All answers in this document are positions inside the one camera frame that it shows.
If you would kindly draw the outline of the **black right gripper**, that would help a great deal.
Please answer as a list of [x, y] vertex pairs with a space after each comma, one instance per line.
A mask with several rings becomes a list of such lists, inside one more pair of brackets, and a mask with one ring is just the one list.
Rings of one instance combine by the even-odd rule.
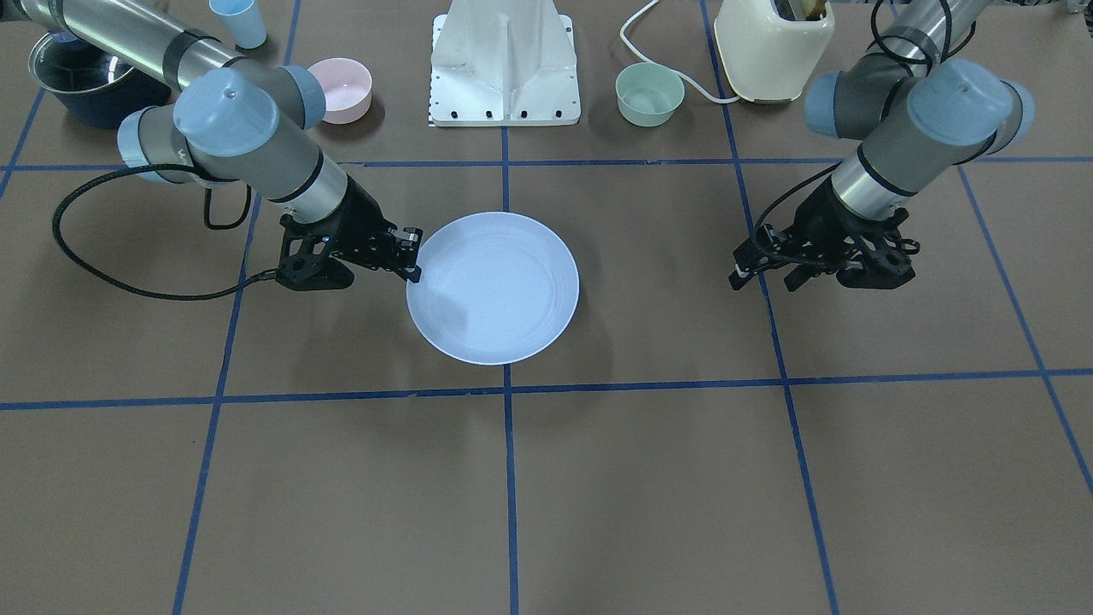
[[411, 267], [411, 261], [418, 260], [423, 230], [399, 229], [384, 218], [376, 200], [352, 178], [327, 218], [304, 225], [282, 214], [278, 222], [283, 237], [277, 283], [287, 289], [346, 289], [354, 280], [348, 265], [386, 270], [406, 283], [420, 283], [423, 269]]

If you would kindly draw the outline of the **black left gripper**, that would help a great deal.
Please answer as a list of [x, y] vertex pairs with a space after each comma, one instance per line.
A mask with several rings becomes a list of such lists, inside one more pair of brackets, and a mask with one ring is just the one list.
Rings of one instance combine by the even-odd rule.
[[851, 289], [896, 289], [916, 276], [912, 256], [919, 253], [921, 245], [900, 230], [909, 211], [898, 206], [885, 218], [863, 218], [842, 202], [830, 179], [796, 206], [792, 224], [786, 229], [777, 230], [766, 223], [781, 202], [809, 184], [797, 184], [762, 211], [755, 243], [743, 241], [733, 251], [731, 288], [743, 289], [761, 273], [781, 267], [791, 268], [784, 279], [789, 291], [823, 275], [832, 275]]

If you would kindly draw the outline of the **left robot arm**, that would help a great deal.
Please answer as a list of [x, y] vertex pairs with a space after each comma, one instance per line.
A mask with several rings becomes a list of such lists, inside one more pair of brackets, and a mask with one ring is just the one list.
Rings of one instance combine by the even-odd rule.
[[816, 78], [809, 129], [857, 147], [806, 179], [811, 192], [784, 230], [760, 215], [734, 249], [731, 288], [780, 268], [789, 291], [823, 275], [853, 289], [895, 289], [914, 277], [919, 244], [900, 232], [906, 203], [950, 167], [1015, 143], [1034, 121], [1027, 88], [959, 57], [984, 8], [914, 1], [872, 32], [850, 70]]

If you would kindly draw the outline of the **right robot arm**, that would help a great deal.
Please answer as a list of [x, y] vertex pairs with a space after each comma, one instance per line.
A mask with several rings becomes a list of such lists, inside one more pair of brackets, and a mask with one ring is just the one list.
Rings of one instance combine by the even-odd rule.
[[280, 206], [278, 265], [240, 288], [274, 281], [296, 291], [345, 289], [353, 267], [420, 280], [422, 230], [383, 217], [376, 200], [309, 137], [324, 120], [325, 98], [304, 67], [260, 66], [137, 1], [4, 1], [3, 20], [64, 32], [178, 93], [165, 108], [126, 116], [117, 133], [124, 170], [80, 186], [55, 210], [52, 237], [77, 267], [114, 282], [66, 243], [69, 206], [109, 180], [148, 175], [208, 190], [239, 180]]

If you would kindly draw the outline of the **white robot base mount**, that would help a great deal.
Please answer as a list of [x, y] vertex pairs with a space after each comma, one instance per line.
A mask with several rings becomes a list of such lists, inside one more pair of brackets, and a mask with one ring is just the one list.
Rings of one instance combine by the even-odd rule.
[[574, 24], [553, 1], [453, 1], [430, 34], [430, 125], [564, 127], [581, 119]]

